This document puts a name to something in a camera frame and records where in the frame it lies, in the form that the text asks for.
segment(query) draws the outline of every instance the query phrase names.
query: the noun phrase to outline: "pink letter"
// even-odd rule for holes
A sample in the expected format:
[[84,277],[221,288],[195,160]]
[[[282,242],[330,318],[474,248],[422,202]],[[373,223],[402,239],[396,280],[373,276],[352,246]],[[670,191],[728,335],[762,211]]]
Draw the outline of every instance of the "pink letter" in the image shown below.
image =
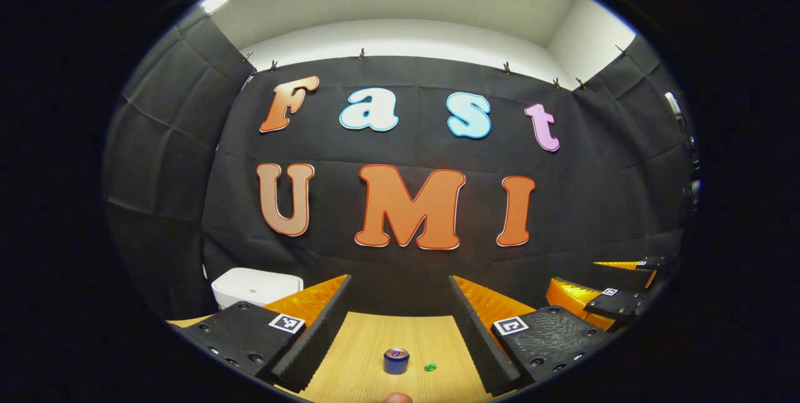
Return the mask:
[[558,150],[558,138],[549,135],[549,124],[554,123],[553,115],[546,113],[545,107],[538,103],[526,107],[525,113],[534,120],[534,134],[539,145],[548,152]]

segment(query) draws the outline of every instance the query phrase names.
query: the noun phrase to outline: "fingertip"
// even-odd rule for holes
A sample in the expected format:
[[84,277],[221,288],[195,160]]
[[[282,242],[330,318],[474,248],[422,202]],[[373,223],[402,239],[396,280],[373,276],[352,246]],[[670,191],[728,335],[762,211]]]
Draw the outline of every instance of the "fingertip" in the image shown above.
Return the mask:
[[383,403],[414,403],[414,401],[402,392],[392,392],[389,397],[386,397],[386,400],[383,400]]

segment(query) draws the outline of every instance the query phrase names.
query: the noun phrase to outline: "ceiling light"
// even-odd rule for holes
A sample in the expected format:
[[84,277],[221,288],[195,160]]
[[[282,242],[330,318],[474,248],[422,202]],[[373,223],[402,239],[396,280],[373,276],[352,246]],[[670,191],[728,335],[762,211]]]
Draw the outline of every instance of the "ceiling light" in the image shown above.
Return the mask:
[[217,11],[219,7],[223,6],[226,1],[228,0],[205,0],[200,5],[206,10],[206,13],[211,14],[212,12]]

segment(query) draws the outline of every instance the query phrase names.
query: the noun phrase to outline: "white wall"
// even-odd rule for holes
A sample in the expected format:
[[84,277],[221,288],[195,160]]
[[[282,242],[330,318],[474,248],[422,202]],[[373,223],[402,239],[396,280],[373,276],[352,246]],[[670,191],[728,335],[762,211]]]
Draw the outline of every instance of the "white wall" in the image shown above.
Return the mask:
[[306,28],[241,49],[257,70],[315,59],[358,56],[422,56],[453,59],[503,69],[568,89],[578,84],[553,55],[532,42],[483,28],[422,19],[370,19]]
[[569,76],[564,83],[574,87],[578,84],[575,77],[588,81],[620,54],[615,44],[624,49],[635,36],[634,30],[603,5],[575,0],[547,50]]

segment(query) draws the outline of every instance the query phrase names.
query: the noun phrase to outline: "light blue letter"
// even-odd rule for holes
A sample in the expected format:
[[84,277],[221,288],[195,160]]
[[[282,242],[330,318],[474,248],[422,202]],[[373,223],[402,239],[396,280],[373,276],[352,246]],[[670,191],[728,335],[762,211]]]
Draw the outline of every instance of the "light blue letter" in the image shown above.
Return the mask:
[[458,137],[480,139],[489,134],[492,121],[489,119],[489,102],[482,96],[455,92],[447,98],[447,109],[455,117],[447,119],[447,126]]
[[347,101],[351,105],[345,107],[339,115],[339,123],[346,129],[360,130],[370,127],[375,131],[388,131],[397,125],[400,119],[394,115],[394,92],[382,87],[369,87],[353,92]]

